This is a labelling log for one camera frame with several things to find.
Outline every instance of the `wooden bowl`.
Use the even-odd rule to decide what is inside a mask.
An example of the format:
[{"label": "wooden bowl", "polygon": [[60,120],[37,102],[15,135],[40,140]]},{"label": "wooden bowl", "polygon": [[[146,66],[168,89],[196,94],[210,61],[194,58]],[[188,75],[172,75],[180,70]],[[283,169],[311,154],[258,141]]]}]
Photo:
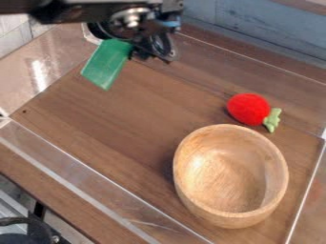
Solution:
[{"label": "wooden bowl", "polygon": [[289,171],[277,146],[234,125],[192,132],[174,161],[179,198],[194,215],[238,229],[258,224],[286,194]]}]

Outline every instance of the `red strawberry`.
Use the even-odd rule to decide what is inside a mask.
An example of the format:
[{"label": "red strawberry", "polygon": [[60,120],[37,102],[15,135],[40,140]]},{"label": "red strawberry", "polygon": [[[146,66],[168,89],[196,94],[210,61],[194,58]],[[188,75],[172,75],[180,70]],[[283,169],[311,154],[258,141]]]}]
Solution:
[{"label": "red strawberry", "polygon": [[270,132],[279,126],[281,109],[270,109],[263,97],[257,94],[239,94],[234,96],[227,105],[231,116],[249,126],[265,125]]}]

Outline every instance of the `bowl rim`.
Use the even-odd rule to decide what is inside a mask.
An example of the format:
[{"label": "bowl rim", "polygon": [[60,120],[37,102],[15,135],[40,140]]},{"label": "bowl rim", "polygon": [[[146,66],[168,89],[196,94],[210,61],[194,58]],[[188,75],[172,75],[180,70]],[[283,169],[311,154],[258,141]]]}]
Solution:
[{"label": "bowl rim", "polygon": [[[265,141],[265,143],[269,145],[269,147],[274,150],[274,152],[277,153],[278,157],[279,157],[279,164],[282,166],[282,171],[285,173],[285,178],[283,178],[283,185],[281,187],[279,192],[277,193],[275,197],[271,199],[271,201],[262,207],[258,208],[253,211],[249,212],[243,212],[243,213],[233,213],[233,212],[223,212],[219,211],[208,206],[206,206],[202,201],[190,198],[188,194],[184,192],[182,184],[180,184],[180,176],[176,174],[176,166],[178,166],[178,155],[179,155],[179,150],[184,147],[184,144],[187,143],[188,139],[198,135],[199,133],[203,133],[206,130],[211,130],[211,129],[223,129],[223,128],[229,128],[229,129],[234,129],[234,130],[242,130],[243,132],[249,132],[250,134],[253,134],[255,137],[258,137],[258,139],[261,139],[262,141]],[[219,124],[219,125],[211,125],[211,126],[206,126],[198,130],[195,130],[194,132],[191,132],[182,140],[182,142],[179,143],[179,146],[176,148],[176,153],[175,153],[175,158],[174,158],[174,180],[175,180],[175,184],[176,184],[176,189],[179,191],[182,191],[182,194],[186,196],[187,200],[196,206],[196,208],[204,210],[207,213],[214,214],[214,215],[219,215],[223,217],[231,217],[231,218],[245,218],[245,217],[250,217],[254,215],[261,215],[265,213],[271,212],[277,207],[278,204],[281,203],[285,195],[286,195],[286,189],[287,189],[287,185],[289,185],[289,168],[287,168],[287,164],[286,164],[286,159],[285,156],[279,150],[279,148],[277,147],[277,145],[257,131],[242,127],[242,126],[237,126],[237,125],[231,125],[231,124]]]}]

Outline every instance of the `green block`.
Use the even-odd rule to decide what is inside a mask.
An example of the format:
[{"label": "green block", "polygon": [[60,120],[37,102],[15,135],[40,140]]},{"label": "green block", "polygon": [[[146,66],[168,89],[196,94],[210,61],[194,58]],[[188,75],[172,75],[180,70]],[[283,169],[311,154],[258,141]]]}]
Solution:
[{"label": "green block", "polygon": [[82,75],[104,90],[108,90],[120,74],[132,51],[132,45],[116,39],[106,40],[98,47]]}]

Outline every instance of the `green object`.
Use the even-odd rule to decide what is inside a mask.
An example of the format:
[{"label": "green object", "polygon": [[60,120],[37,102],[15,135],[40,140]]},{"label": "green object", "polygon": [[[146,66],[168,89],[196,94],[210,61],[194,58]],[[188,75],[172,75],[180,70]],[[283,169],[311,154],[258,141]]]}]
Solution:
[{"label": "green object", "polygon": [[263,125],[271,133],[274,133],[274,131],[279,127],[281,113],[282,109],[273,109],[270,115],[263,119]]},{"label": "green object", "polygon": [[130,57],[132,45],[116,39],[106,40],[98,47],[82,75],[104,90],[108,90]]}]

